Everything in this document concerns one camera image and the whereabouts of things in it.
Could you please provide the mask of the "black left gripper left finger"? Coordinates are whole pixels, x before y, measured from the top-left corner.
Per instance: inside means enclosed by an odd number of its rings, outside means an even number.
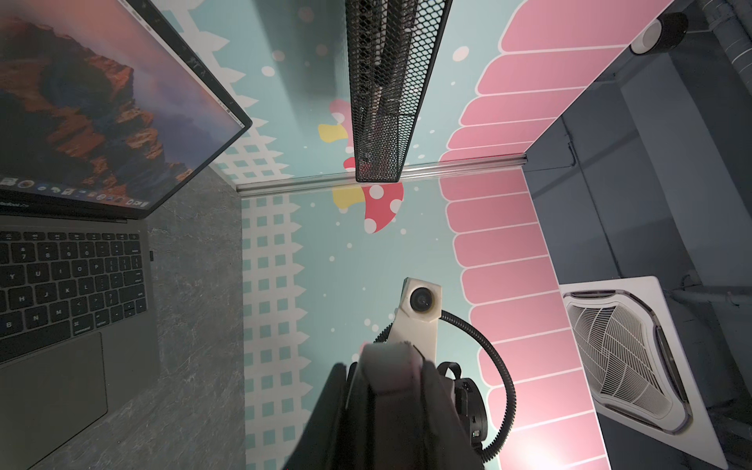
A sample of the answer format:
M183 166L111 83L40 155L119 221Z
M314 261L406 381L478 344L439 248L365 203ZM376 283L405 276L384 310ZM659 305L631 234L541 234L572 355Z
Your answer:
M338 469L340 430L348 395L348 368L335 364L304 432L284 464L289 470Z

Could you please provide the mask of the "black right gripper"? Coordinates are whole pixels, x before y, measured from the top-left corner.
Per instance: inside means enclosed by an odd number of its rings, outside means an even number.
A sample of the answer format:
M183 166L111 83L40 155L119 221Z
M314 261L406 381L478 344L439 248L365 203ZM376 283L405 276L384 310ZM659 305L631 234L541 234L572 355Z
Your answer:
M442 362L437 370L440 376L452 382L454 406L460 423L469 437L474 450L481 450L488 436L488 415L486 406L476 383L462 375L456 362Z

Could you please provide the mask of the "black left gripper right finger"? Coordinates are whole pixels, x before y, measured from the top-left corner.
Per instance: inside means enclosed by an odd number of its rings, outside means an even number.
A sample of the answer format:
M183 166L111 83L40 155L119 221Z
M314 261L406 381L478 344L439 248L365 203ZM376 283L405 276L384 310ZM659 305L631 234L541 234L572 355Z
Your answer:
M456 414L443 378L433 362L421 368L424 409L424 455L426 469L483 469L483 463Z

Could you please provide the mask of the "black wireless mouse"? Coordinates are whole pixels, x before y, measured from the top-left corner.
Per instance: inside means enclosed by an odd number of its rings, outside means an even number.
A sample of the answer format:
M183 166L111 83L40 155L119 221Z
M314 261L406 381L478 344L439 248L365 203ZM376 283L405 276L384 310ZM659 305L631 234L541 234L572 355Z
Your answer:
M364 347L345 413L351 469L424 469L423 356L411 344Z

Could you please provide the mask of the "grey laptop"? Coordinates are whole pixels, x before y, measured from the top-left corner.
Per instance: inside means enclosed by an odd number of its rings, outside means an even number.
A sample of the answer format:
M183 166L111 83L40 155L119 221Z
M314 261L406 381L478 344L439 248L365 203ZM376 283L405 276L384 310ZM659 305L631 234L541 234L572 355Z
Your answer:
M1 5L1 465L160 374L147 217L252 121L151 1Z

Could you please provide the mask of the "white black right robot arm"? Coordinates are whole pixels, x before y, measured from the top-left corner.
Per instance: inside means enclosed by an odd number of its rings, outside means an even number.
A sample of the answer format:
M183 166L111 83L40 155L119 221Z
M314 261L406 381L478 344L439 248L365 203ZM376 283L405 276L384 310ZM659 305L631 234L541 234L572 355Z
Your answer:
M368 469L481 469L499 455L512 429L517 393L501 355L477 328L448 311L441 321L472 338L489 356L505 391L503 422L491 444L477 385L455 362L434 364L389 324L375 339L376 369L364 374L366 442L358 453Z

